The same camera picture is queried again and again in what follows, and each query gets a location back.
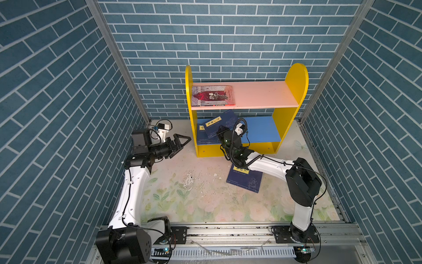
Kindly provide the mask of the navy book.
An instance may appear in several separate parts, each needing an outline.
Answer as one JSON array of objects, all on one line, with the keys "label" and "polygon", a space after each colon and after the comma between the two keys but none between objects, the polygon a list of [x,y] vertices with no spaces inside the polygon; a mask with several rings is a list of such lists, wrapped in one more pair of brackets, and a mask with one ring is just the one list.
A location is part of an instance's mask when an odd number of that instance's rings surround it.
[{"label": "navy book", "polygon": [[238,120],[237,115],[233,110],[227,110],[224,113],[221,113],[219,116],[205,121],[200,125],[200,128],[203,128],[208,138],[213,138],[217,136],[217,132],[220,127],[227,127],[232,129],[236,121]]},{"label": "navy book", "polygon": [[226,182],[254,193],[259,193],[262,177],[262,172],[237,168],[232,165]]},{"label": "navy book", "polygon": [[211,138],[208,137],[203,125],[197,126],[197,144],[198,145],[220,145],[221,142],[215,134]]}]

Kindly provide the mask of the pink red cover book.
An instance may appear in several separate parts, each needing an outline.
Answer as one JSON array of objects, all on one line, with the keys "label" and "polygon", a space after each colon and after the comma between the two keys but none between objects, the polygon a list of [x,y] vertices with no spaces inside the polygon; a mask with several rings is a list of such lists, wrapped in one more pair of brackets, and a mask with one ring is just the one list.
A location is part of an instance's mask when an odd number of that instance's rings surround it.
[{"label": "pink red cover book", "polygon": [[233,106],[234,90],[230,85],[194,86],[191,103],[195,107]]}]

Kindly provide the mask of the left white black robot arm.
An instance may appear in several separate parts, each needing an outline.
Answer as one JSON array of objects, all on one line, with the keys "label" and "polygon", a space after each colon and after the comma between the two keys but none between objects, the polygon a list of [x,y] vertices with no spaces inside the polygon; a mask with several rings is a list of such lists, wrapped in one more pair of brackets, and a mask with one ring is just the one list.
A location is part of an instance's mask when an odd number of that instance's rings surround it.
[{"label": "left white black robot arm", "polygon": [[155,162],[173,158],[191,138],[174,134],[173,138],[152,139],[148,129],[132,132],[132,148],[125,159],[124,182],[114,215],[96,236],[96,247],[105,264],[167,264],[176,247],[168,217],[141,223],[141,200]]}]

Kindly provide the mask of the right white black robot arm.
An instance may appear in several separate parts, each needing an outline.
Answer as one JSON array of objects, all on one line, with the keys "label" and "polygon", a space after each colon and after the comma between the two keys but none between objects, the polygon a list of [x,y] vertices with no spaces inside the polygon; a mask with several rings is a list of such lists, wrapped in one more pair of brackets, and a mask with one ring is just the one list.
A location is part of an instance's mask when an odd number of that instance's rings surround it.
[{"label": "right white black robot arm", "polygon": [[235,167],[266,173],[287,183],[290,196],[295,202],[290,236],[297,243],[305,243],[312,232],[313,210],[323,184],[322,180],[303,158],[284,161],[243,146],[241,138],[246,133],[246,126],[243,124],[234,130],[220,126],[217,131],[220,149]]}]

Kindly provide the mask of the yellow pink blue bookshelf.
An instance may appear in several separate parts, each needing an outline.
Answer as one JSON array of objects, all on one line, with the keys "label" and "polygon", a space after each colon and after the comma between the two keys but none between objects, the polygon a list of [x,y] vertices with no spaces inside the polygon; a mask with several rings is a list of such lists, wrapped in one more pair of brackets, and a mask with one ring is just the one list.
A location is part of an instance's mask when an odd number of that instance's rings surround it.
[{"label": "yellow pink blue bookshelf", "polygon": [[253,150],[262,154],[276,154],[298,113],[309,87],[309,74],[305,65],[296,63],[288,71],[284,81],[225,82],[234,92],[234,105],[194,106],[192,70],[185,70],[187,105],[195,143],[196,155],[220,157],[219,144],[199,144],[198,131],[201,120],[199,110],[260,110],[272,108],[271,117],[248,117],[249,138],[243,141]]}]

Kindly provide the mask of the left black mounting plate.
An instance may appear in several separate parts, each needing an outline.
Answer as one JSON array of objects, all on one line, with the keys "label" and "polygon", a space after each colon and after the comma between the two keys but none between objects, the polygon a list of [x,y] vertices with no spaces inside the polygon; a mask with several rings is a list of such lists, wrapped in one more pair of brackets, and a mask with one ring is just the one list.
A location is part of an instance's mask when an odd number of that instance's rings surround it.
[{"label": "left black mounting plate", "polygon": [[170,244],[171,245],[185,245],[187,241],[187,226],[173,226],[170,227]]}]

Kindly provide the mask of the black mounting plate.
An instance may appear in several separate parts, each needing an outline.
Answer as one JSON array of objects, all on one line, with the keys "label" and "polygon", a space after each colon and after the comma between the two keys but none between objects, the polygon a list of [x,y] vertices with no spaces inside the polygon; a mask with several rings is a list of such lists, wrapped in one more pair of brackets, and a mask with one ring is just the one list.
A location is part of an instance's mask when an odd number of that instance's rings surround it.
[{"label": "black mounting plate", "polygon": [[185,245],[187,241],[187,226],[173,226],[170,227],[170,244],[171,245]]},{"label": "black mounting plate", "polygon": [[306,244],[319,243],[320,236],[314,225],[310,225],[306,231],[296,228],[294,225],[277,225],[270,228],[277,244]]}]

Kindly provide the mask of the left green circuit board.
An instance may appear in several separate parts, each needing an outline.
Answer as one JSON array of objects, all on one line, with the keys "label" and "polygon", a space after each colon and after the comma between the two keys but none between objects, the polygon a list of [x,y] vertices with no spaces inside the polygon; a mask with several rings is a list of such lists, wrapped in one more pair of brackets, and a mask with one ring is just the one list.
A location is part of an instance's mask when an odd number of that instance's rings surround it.
[{"label": "left green circuit board", "polygon": [[171,248],[167,248],[167,247],[158,248],[158,247],[155,247],[155,248],[152,248],[151,258],[155,258],[155,259],[158,259],[158,258],[170,258],[170,257],[172,257],[172,254],[173,254],[173,250]]}]

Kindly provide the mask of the green circuit board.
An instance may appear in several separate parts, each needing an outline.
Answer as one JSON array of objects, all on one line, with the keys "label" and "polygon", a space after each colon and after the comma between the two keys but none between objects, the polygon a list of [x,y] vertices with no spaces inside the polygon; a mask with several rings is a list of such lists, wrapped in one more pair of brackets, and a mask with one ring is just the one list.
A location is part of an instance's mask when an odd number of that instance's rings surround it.
[{"label": "green circuit board", "polygon": [[312,251],[308,246],[294,247],[296,257],[294,258],[300,264],[307,264],[312,258]]},{"label": "green circuit board", "polygon": [[172,257],[172,254],[173,254],[173,250],[171,248],[167,248],[167,247],[158,248],[158,247],[155,247],[155,248],[152,248],[151,258],[155,258],[155,259],[158,259],[158,258],[170,258],[170,257]]}]

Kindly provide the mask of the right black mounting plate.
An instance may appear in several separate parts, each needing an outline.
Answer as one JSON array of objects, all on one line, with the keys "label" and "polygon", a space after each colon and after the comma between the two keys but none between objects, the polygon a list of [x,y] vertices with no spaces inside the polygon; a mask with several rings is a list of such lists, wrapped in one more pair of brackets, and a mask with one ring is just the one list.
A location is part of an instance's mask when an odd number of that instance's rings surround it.
[{"label": "right black mounting plate", "polygon": [[306,231],[296,228],[294,225],[277,225],[270,228],[277,244],[306,244],[319,243],[320,236],[314,225],[310,225]]}]

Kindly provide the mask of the right green circuit board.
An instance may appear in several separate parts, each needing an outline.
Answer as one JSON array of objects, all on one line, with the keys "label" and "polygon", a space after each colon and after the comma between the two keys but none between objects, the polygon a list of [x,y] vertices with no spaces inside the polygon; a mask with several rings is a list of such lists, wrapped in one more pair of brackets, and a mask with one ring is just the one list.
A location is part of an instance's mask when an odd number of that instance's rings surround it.
[{"label": "right green circuit board", "polygon": [[294,258],[300,264],[307,264],[312,258],[312,251],[308,246],[294,247],[296,257]]}]

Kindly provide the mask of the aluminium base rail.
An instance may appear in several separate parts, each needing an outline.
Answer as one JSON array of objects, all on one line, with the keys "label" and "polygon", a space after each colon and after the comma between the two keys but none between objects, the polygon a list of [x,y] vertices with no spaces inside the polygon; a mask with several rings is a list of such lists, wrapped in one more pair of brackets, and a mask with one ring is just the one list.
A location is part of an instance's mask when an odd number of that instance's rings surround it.
[{"label": "aluminium base rail", "polygon": [[[308,246],[312,251],[309,262],[345,263],[350,257],[359,258],[363,264],[373,264],[367,240],[359,227],[353,223],[330,222],[312,225],[320,236],[319,243],[277,244],[270,231],[272,226],[289,226],[289,223],[170,223],[173,226],[187,226],[187,241],[177,247],[270,247],[270,246]],[[87,259],[89,264],[105,264],[94,245]]]}]

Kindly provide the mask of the left aluminium corner post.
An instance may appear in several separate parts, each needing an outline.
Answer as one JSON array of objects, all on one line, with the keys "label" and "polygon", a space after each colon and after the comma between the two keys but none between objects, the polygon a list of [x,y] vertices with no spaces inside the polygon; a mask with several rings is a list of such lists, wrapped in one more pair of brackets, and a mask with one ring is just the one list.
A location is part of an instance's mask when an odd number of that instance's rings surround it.
[{"label": "left aluminium corner post", "polygon": [[113,34],[107,24],[107,21],[105,19],[105,16],[102,13],[102,10],[100,8],[100,5],[98,1],[94,0],[86,0],[86,4],[104,38],[105,43],[107,44],[107,47],[109,48],[111,55],[113,56],[116,65],[122,74],[122,77],[127,84],[127,88],[129,92],[131,93],[138,110],[140,111],[142,117],[144,118],[145,122],[149,124],[151,122],[151,119],[144,107],[144,104],[140,98],[140,95],[136,89],[135,83],[130,75],[130,72],[124,62],[123,56],[119,50],[118,45],[116,44],[116,41],[113,37]]}]

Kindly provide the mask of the aluminium corner post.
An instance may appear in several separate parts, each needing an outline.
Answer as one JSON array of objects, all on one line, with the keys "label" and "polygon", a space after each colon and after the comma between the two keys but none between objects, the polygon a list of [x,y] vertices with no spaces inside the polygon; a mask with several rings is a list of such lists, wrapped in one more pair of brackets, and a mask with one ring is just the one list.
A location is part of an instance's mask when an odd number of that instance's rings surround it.
[{"label": "aluminium corner post", "polygon": [[130,72],[124,62],[123,56],[119,50],[118,45],[116,44],[116,41],[113,37],[113,34],[107,24],[107,21],[105,19],[105,16],[102,13],[102,10],[100,8],[100,5],[98,1],[94,0],[86,0],[86,4],[104,38],[105,43],[107,44],[107,47],[109,48],[111,55],[113,56],[116,65],[122,74],[122,77],[127,84],[127,88],[129,92],[131,93],[138,110],[140,111],[142,117],[144,118],[145,122],[149,124],[151,122],[151,119],[144,107],[144,104],[140,98],[140,95],[136,89],[135,83],[130,75]]},{"label": "aluminium corner post", "polygon": [[336,67],[338,66],[340,60],[345,54],[348,46],[353,40],[353,37],[358,31],[360,25],[363,23],[365,17],[367,16],[374,2],[375,2],[374,0],[363,0],[360,6],[358,7],[356,14],[351,21],[351,24],[345,31],[344,37],[342,38],[341,42],[339,43],[334,53],[333,58],[328,63],[326,71],[322,75],[322,78],[319,84],[315,87],[315,90],[312,96],[310,97],[309,102],[307,103],[303,113],[301,114],[298,120],[301,125],[303,125],[306,122],[307,118],[310,116],[312,109],[317,103],[317,100],[320,98],[321,94],[323,93],[328,81],[332,77]]}]

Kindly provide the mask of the right aluminium corner post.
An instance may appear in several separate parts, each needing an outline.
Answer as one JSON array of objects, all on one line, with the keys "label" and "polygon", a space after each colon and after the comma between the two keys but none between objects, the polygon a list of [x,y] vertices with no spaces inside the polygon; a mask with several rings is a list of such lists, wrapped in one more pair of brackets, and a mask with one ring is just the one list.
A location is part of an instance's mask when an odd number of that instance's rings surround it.
[{"label": "right aluminium corner post", "polygon": [[341,42],[339,43],[334,53],[333,58],[328,63],[326,71],[322,75],[322,78],[319,84],[315,87],[315,90],[312,96],[310,97],[309,102],[307,103],[303,113],[301,114],[298,120],[301,125],[303,125],[306,122],[307,118],[310,116],[312,109],[317,103],[317,100],[320,98],[321,94],[323,93],[328,81],[332,77],[336,67],[338,66],[340,60],[345,54],[348,46],[353,40],[353,37],[358,31],[360,25],[363,23],[365,17],[367,16],[374,2],[375,2],[374,0],[363,0],[360,6],[358,7],[356,14],[351,21],[351,24],[345,31],[344,37],[342,38]]}]

